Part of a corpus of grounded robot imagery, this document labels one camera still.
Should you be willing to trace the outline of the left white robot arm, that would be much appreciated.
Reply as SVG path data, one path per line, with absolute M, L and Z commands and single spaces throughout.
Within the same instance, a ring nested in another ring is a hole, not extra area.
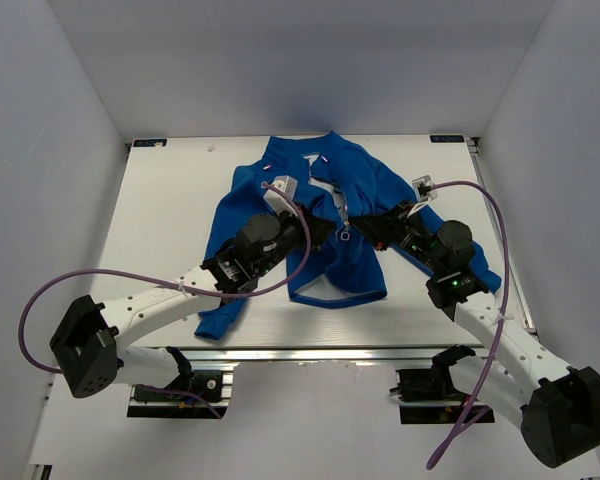
M 50 340 L 71 394 L 86 398 L 121 383 L 182 398 L 193 385 L 189 360 L 175 347 L 140 347 L 137 340 L 253 292 L 289 254 L 321 246 L 335 227 L 308 210 L 300 216 L 256 214 L 173 288 L 153 287 L 103 303 L 89 295 L 74 300 Z

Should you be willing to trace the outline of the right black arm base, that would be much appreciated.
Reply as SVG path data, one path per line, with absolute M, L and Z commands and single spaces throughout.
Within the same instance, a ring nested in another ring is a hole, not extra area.
M 399 404 L 402 425 L 453 425 L 468 403 L 471 388 L 457 390 L 451 381 L 450 367 L 475 351 L 455 345 L 435 355 L 427 368 L 396 371 L 397 384 L 389 395 Z

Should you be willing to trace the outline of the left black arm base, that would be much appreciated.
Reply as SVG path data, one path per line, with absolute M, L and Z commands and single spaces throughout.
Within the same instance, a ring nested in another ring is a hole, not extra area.
M 166 347 L 168 360 L 174 360 L 178 375 L 166 386 L 134 385 L 129 417 L 214 419 L 224 417 L 228 402 L 223 394 L 225 372 L 195 370 L 175 347 Z

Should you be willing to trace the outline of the blue fleece jacket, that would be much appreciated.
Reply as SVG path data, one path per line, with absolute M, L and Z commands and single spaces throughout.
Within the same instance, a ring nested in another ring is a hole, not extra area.
M 362 146 L 335 132 L 321 137 L 270 137 L 257 162 L 234 170 L 231 189 L 217 205 L 206 258 L 212 258 L 254 215 L 265 213 L 263 182 L 288 175 L 294 198 L 314 216 L 335 222 L 334 233 L 310 257 L 298 249 L 286 259 L 291 301 L 341 309 L 378 301 L 387 287 L 373 247 L 350 226 L 353 217 L 384 213 L 415 201 L 413 189 Z

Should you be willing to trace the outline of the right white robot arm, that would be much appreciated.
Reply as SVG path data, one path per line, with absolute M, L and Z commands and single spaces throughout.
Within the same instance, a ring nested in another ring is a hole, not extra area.
M 464 345 L 432 359 L 428 372 L 401 381 L 393 393 L 405 402 L 477 398 L 519 429 L 545 466 L 557 468 L 600 446 L 600 375 L 557 357 L 498 310 L 495 296 L 472 269 L 476 249 L 470 228 L 456 220 L 432 230 L 402 202 L 350 223 L 377 250 L 398 247 L 432 272 L 428 295 L 436 308 L 485 347 L 486 361 Z

